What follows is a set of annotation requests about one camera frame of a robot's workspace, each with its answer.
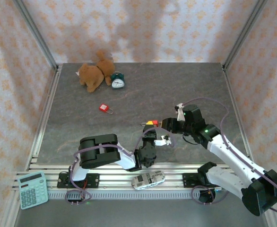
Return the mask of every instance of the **clock face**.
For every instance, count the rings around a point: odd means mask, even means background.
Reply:
[[[124,81],[122,81],[121,79],[115,79],[113,82],[112,82],[112,87],[113,88],[121,88],[123,87],[125,84],[124,84]]]

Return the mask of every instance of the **stuffed animal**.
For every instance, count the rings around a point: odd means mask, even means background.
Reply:
[[[115,66],[110,59],[105,58],[104,52],[99,50],[96,52],[100,61],[96,65],[88,65],[84,63],[79,69],[80,84],[87,85],[89,93],[100,86],[105,78],[106,84],[111,85],[110,76],[114,73]]]

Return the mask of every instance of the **gray floor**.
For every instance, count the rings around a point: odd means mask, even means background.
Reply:
[[[195,97],[215,98],[230,110],[224,126],[227,137],[246,153],[221,65],[218,63],[117,63],[126,87],[113,90],[103,82],[94,93],[81,86],[76,71],[81,64],[64,64],[51,107],[38,163],[71,164],[83,137],[115,133],[133,150],[142,133],[140,123],[176,117],[174,106]],[[105,103],[114,114],[98,110]],[[224,109],[211,101],[197,101],[206,120],[219,126]],[[175,135],[177,146],[157,147],[156,162],[222,163],[201,145],[190,145]]]
[[[50,200],[19,210],[15,227],[267,227],[229,194],[215,205],[192,200],[95,200],[70,206]]]

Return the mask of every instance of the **alarm clock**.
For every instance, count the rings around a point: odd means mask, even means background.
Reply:
[[[122,74],[121,72],[114,72],[111,75],[111,87],[113,89],[119,89],[119,88],[123,88],[125,86],[125,79],[124,79],[124,74]]]

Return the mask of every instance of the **wall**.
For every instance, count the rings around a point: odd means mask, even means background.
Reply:
[[[277,171],[277,0],[266,3],[228,76],[255,160]]]
[[[24,0],[57,63],[224,62],[256,0]]]
[[[25,168],[51,75],[13,1],[0,0],[0,221],[15,172]]]

